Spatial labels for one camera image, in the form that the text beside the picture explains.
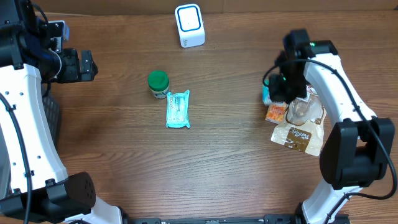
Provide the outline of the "brown snack pouch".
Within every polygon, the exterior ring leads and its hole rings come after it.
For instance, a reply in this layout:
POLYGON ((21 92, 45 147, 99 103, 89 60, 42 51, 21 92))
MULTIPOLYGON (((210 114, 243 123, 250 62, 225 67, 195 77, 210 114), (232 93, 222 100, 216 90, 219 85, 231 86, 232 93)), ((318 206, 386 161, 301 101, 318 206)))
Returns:
POLYGON ((314 87, 308 85, 307 96, 296 98, 288 105, 271 141, 318 157, 323 146, 325 117, 325 107, 314 87))

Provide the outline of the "teal wet wipes pack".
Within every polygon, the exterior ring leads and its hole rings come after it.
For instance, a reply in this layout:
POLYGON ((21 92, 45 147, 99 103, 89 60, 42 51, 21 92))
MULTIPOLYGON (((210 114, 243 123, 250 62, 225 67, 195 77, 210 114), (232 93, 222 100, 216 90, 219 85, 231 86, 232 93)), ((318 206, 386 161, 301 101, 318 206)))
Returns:
POLYGON ((189 120, 190 90, 183 93, 167 94, 166 123, 167 128, 190 128, 189 120))

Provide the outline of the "teal Kleenex tissue pack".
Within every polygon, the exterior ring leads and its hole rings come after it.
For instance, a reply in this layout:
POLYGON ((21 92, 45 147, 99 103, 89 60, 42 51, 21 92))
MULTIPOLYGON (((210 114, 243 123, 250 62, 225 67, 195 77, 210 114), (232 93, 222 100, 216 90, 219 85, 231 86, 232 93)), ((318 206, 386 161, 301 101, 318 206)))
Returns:
POLYGON ((272 100, 270 99, 270 94, 269 94, 268 79, 265 79, 265 84, 266 85, 262 86, 262 101, 266 106, 269 106, 272 103, 272 100))

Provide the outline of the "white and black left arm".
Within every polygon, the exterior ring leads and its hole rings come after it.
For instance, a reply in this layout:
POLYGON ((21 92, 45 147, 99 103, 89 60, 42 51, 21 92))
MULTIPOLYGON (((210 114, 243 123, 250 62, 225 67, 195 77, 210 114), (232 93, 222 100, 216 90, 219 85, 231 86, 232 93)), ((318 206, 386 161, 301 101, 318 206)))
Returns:
POLYGON ((60 113, 51 84, 88 82, 98 68, 89 50, 64 49, 69 29, 30 0, 1 1, 1 132, 9 159, 5 217, 24 223, 130 223, 101 200, 87 172, 69 175, 50 118, 60 113))

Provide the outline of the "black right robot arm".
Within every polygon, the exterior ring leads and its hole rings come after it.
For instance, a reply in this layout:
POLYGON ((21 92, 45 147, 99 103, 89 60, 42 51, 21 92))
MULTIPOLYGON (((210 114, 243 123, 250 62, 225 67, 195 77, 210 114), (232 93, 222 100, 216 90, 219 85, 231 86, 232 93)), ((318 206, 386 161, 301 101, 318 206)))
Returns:
POLYGON ((336 47, 330 40, 310 40, 304 29, 283 39, 284 49, 262 84, 272 101, 291 103, 307 95, 311 85, 332 123, 320 153, 322 180, 293 215, 266 215, 265 223, 348 223, 340 209, 363 189, 395 172, 390 153, 393 122, 378 118, 362 101, 346 76, 336 47))

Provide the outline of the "orange Kleenex tissue pack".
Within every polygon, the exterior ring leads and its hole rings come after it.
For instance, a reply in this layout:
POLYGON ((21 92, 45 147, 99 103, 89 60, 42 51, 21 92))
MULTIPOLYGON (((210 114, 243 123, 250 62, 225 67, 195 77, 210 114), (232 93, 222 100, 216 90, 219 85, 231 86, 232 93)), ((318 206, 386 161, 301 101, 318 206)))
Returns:
POLYGON ((268 106, 268 110, 265 116, 265 120, 279 124, 284 118, 285 111, 288 104, 284 102, 273 102, 268 106))

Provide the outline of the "green lid jar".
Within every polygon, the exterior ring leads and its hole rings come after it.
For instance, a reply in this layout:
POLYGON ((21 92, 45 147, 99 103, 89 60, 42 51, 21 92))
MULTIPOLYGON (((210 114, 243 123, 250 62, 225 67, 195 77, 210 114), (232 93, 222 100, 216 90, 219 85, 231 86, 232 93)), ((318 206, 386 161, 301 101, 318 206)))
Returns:
POLYGON ((162 70, 154 70, 153 72, 151 72, 148 76, 147 82, 155 98, 166 98, 167 94, 170 92, 169 77, 162 70))

